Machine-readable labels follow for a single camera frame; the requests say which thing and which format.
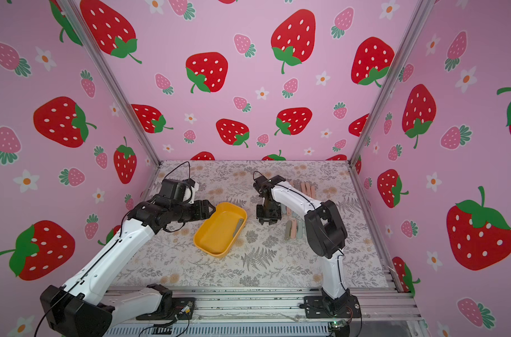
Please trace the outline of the yellow plastic storage box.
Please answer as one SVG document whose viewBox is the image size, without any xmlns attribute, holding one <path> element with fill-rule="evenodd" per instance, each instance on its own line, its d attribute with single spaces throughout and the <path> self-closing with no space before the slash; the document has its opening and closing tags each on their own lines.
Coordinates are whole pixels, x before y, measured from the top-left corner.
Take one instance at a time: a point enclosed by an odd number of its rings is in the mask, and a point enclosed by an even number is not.
<svg viewBox="0 0 511 337">
<path fill-rule="evenodd" d="M 232 238 L 240 218 L 245 218 L 247 222 L 248 215 L 243 208 L 229 202 L 220 203 L 216 206 L 216 212 L 195 233 L 195 247 L 212 257 L 225 257 L 245 227 L 246 222 L 237 236 Z"/>
</svg>

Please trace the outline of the grey green folding knife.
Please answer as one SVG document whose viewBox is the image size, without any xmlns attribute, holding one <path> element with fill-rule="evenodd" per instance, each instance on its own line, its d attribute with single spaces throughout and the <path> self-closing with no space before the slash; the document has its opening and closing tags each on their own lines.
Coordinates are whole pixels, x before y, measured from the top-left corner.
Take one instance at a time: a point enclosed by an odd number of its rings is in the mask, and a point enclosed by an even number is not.
<svg viewBox="0 0 511 337">
<path fill-rule="evenodd" d="M 245 218 L 240 218 L 238 221 L 237 221 L 237 224 L 236 224 L 236 227 L 234 229 L 234 232 L 232 234 L 232 238 L 234 239 L 237 234 L 239 233 L 239 231 L 242 229 L 242 226 L 245 224 L 246 222 L 246 219 Z"/>
</svg>

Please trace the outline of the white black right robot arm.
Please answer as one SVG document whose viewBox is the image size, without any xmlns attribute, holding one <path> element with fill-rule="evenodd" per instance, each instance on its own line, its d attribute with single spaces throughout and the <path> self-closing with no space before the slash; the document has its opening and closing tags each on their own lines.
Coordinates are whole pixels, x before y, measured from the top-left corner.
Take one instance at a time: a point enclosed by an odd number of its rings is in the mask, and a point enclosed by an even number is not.
<svg viewBox="0 0 511 337">
<path fill-rule="evenodd" d="M 307 242 L 320 257 L 323 273 L 322 293 L 336 301 L 348 293 L 341 261 L 348 237 L 336 204 L 320 202 L 294 188 L 281 176 L 254 178 L 254 189 L 263 203 L 256 207 L 260 224 L 274 225 L 282 220 L 282 206 L 303 218 Z"/>
</svg>

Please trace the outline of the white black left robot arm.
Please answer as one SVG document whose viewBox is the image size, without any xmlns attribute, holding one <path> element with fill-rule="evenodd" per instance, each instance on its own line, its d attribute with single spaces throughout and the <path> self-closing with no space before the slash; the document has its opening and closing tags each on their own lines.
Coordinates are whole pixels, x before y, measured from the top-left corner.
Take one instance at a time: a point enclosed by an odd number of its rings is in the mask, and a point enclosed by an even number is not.
<svg viewBox="0 0 511 337">
<path fill-rule="evenodd" d="M 129 211 L 121 229 L 102 250 L 61 287 L 50 285 L 41 295 L 43 320 L 63 336 L 103 336 L 117 324 L 140 316 L 173 314 L 171 290 L 151 284 L 117 300 L 104 298 L 131 258 L 168 224 L 206 220 L 216 211 L 208 200 L 160 206 L 141 202 Z"/>
</svg>

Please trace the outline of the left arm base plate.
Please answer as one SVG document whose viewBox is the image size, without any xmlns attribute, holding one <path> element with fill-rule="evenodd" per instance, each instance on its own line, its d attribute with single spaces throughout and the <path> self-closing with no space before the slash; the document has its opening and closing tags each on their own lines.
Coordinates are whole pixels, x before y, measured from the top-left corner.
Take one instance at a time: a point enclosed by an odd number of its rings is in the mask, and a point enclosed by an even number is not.
<svg viewBox="0 0 511 337">
<path fill-rule="evenodd" d="M 196 299 L 190 297 L 171 298 L 159 306 L 159 308 L 149 314 L 143 314 L 136 317 L 137 321 L 158 321 L 165 320 L 191 320 L 195 308 Z"/>
</svg>

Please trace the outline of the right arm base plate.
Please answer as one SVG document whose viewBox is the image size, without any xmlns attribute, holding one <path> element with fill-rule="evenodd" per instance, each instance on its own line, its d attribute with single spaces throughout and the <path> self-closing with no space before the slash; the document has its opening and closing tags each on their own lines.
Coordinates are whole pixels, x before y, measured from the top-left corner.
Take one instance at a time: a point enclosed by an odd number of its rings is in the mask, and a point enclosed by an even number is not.
<svg viewBox="0 0 511 337">
<path fill-rule="evenodd" d="M 358 298 L 345 293 L 338 299 L 329 296 L 305 296 L 300 309 L 309 319 L 357 319 L 362 317 Z"/>
</svg>

